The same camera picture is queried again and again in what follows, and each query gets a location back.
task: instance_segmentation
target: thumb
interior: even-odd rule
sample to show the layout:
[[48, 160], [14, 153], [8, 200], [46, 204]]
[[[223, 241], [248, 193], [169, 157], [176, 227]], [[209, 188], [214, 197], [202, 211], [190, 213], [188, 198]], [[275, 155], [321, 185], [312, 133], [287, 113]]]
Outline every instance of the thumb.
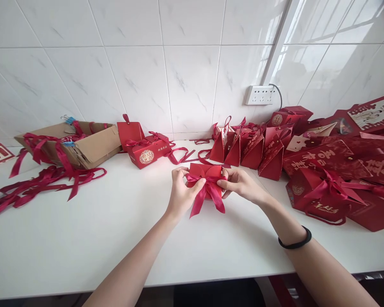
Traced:
[[217, 184], [218, 186], [220, 186], [221, 188], [224, 188], [225, 190], [235, 192], [237, 189], [237, 183], [230, 182], [227, 180], [218, 180]]
[[199, 179], [196, 182], [196, 184], [193, 187], [191, 187], [192, 194], [196, 196], [199, 193], [199, 191], [202, 190], [202, 188], [204, 187], [205, 182], [206, 182], [205, 178]]

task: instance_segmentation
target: brown cardboard box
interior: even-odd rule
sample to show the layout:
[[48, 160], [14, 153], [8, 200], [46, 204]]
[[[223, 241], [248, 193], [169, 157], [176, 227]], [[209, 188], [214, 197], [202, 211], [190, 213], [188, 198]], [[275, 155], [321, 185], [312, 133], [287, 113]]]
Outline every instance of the brown cardboard box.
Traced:
[[[104, 161], [107, 161], [116, 153], [122, 150], [121, 142], [119, 141], [118, 129], [115, 125], [107, 124], [108, 128], [104, 128], [104, 124], [93, 123], [92, 129], [94, 134], [91, 135], [89, 122], [78, 122], [84, 134], [88, 136], [84, 139], [75, 142], [75, 146], [67, 147], [61, 144], [63, 151], [67, 154], [68, 160], [75, 168], [91, 169], [95, 168]], [[67, 123], [61, 123], [54, 126], [31, 131], [36, 135], [53, 136], [62, 138], [70, 134], [65, 133], [68, 127]], [[31, 148], [25, 143], [24, 134], [15, 136], [14, 138], [23, 145], [29, 153], [32, 154]], [[57, 165], [61, 165], [55, 151], [55, 142], [47, 141], [42, 147], [47, 157]]]

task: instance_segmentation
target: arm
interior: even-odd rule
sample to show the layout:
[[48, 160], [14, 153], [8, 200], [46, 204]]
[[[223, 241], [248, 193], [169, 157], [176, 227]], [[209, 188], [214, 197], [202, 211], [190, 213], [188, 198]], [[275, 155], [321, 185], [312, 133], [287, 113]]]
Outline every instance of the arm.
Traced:
[[[258, 205], [283, 244], [294, 244], [306, 238], [304, 228], [244, 170], [224, 169], [223, 175], [228, 177], [228, 181], [218, 181], [218, 185], [226, 190], [223, 198], [233, 191]], [[315, 239], [299, 249], [285, 249], [285, 252], [319, 306], [378, 306], [360, 283]]]
[[165, 214], [108, 274], [84, 307], [135, 306], [163, 244], [205, 184], [206, 180], [200, 179], [194, 187], [187, 188], [183, 182], [187, 173], [185, 167], [172, 171], [172, 192]]

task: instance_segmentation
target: black cable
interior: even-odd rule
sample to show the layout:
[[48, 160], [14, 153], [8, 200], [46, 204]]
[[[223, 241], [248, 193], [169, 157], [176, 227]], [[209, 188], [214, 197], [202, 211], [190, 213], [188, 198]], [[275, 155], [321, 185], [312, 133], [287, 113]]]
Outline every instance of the black cable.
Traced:
[[283, 107], [282, 93], [280, 92], [279, 87], [277, 85], [275, 85], [273, 83], [269, 83], [269, 85], [273, 85], [276, 88], [277, 92], [279, 92], [279, 96], [280, 96], [280, 108], [279, 108], [279, 111], [280, 111], [282, 109], [282, 107]]

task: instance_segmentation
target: forearm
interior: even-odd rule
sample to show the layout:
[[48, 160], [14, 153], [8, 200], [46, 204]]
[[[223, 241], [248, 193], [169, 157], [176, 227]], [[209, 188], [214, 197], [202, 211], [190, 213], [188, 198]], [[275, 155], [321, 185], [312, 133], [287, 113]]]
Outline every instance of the forearm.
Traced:
[[[272, 197], [258, 203], [285, 245], [306, 238], [304, 228]], [[297, 274], [319, 306], [378, 306], [354, 277], [316, 240], [285, 249]]]
[[165, 214], [111, 271], [84, 306], [135, 306], [158, 253], [177, 222]]

